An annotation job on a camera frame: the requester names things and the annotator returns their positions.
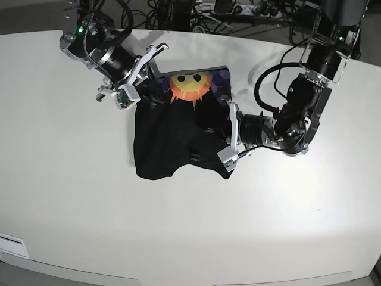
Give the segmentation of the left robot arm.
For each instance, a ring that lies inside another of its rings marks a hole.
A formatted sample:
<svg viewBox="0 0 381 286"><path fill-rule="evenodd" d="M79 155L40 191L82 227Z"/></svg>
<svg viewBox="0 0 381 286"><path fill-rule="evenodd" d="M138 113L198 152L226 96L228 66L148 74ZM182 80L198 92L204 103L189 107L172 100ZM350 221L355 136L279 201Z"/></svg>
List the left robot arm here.
<svg viewBox="0 0 381 286"><path fill-rule="evenodd" d="M255 83L254 100L271 112L271 117L243 114L227 95L222 96L229 106L232 124L227 147L217 154L222 163L232 165L258 148L289 156L308 151L332 91L329 83L334 81L341 62L348 61L354 53L367 6L368 1L321 1L311 36L305 41L307 61L281 61L263 72ZM283 107L263 102L259 94L262 81L273 72L297 67L305 72L290 84Z"/></svg>

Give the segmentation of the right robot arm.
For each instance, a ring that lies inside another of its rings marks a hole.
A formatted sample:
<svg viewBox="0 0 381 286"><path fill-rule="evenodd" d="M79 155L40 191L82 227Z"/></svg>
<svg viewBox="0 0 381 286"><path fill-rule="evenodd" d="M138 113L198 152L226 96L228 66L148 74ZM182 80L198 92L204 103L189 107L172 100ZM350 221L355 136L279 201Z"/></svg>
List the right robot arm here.
<svg viewBox="0 0 381 286"><path fill-rule="evenodd" d="M127 17L122 29L116 28L113 19L101 10L103 1L65 1L60 50L105 77L97 101L110 96L119 110L128 110L142 99L163 104L165 93L152 65L168 45L151 45L144 55L126 50L122 43L132 33L134 18L126 1L118 4Z"/></svg>

